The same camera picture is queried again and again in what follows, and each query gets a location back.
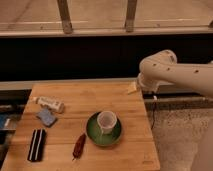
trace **white tube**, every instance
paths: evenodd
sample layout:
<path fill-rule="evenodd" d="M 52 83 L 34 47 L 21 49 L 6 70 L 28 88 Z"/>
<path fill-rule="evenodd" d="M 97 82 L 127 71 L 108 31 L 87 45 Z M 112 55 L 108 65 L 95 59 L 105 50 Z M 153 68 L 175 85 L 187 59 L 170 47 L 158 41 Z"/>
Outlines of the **white tube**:
<path fill-rule="evenodd" d="M 57 113 L 62 113 L 64 111 L 64 104 L 62 102 L 49 97 L 33 97 L 33 101 Z"/>

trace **ceramic cup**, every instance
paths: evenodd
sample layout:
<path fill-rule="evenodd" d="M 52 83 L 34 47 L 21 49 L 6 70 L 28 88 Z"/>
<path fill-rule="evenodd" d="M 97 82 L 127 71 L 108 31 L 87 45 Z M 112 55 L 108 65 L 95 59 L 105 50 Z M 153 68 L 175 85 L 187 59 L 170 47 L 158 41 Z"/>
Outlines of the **ceramic cup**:
<path fill-rule="evenodd" d="M 97 122 L 102 134 L 109 134 L 117 123 L 117 117 L 112 111 L 102 111 L 98 114 Z"/>

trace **green plate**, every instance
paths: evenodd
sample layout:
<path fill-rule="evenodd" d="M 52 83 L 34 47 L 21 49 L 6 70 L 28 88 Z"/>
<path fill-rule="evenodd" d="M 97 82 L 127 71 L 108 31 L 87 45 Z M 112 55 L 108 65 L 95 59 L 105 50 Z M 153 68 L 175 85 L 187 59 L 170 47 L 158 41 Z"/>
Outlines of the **green plate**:
<path fill-rule="evenodd" d="M 86 128 L 87 135 L 96 145 L 110 146 L 116 143 L 121 135 L 121 130 L 122 130 L 121 122 L 118 119 L 114 129 L 112 130 L 110 134 L 101 135 L 101 129 L 97 123 L 97 116 L 99 113 L 100 112 L 97 112 L 89 118 L 87 122 L 87 128 Z"/>

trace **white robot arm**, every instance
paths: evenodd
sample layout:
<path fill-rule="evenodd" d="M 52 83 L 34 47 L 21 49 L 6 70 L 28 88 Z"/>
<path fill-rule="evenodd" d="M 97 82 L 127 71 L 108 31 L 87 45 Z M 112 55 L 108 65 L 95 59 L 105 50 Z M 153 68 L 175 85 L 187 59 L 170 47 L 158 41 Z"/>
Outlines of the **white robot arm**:
<path fill-rule="evenodd" d="M 178 64 L 171 50 L 161 51 L 140 62 L 138 83 L 142 90 L 156 92 L 161 81 L 213 97 L 213 65 Z"/>
<path fill-rule="evenodd" d="M 142 90 L 156 92 L 160 81 L 188 87 L 202 95 L 213 97 L 212 64 L 178 64 L 174 52 L 164 50 L 143 59 L 138 84 Z M 200 142 L 191 171 L 213 170 L 213 121 Z"/>

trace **wooden table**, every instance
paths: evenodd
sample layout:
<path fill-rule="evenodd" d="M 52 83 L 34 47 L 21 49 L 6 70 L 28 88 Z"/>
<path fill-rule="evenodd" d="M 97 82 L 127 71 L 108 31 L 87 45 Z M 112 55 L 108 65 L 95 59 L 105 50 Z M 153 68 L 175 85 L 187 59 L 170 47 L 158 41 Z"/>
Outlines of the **wooden table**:
<path fill-rule="evenodd" d="M 36 84 L 29 99 L 48 96 L 64 102 L 63 114 L 46 128 L 36 118 L 41 109 L 28 101 L 18 124 L 3 171 L 157 171 L 160 170 L 155 143 L 140 93 L 127 95 L 129 82 L 74 82 Z M 85 132 L 88 118 L 97 111 L 111 110 L 122 123 L 122 135 L 116 145 L 101 148 L 87 137 L 83 155 L 72 161 L 78 137 Z M 27 160 L 34 129 L 47 131 L 43 160 Z"/>

